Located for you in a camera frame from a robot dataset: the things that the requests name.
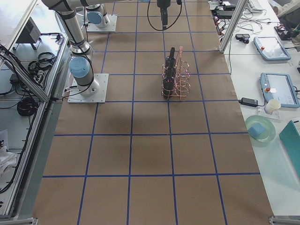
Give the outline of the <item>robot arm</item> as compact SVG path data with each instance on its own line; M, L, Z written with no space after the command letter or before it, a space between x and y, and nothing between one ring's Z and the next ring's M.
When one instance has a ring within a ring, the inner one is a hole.
M86 16L89 23L92 23L99 28L104 28L109 23L107 10L104 4L87 6Z
M105 24L107 11L105 3L114 3L114 0L44 0L49 10L55 11L66 31L70 41L73 59L69 63L69 71L77 83L78 93L83 97L93 96L100 88L92 68L92 48L83 35L82 28L76 17L78 8L85 8L90 13L101 16L96 25Z

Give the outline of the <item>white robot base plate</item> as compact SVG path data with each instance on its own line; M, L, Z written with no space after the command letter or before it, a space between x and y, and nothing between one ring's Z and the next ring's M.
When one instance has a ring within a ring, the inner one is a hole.
M70 90L70 94L67 102L71 104L89 104L89 103L101 103L104 104L106 100L107 85L109 80L109 74L94 74L94 81L91 86L77 87L77 82L73 79L72 85L75 88Z

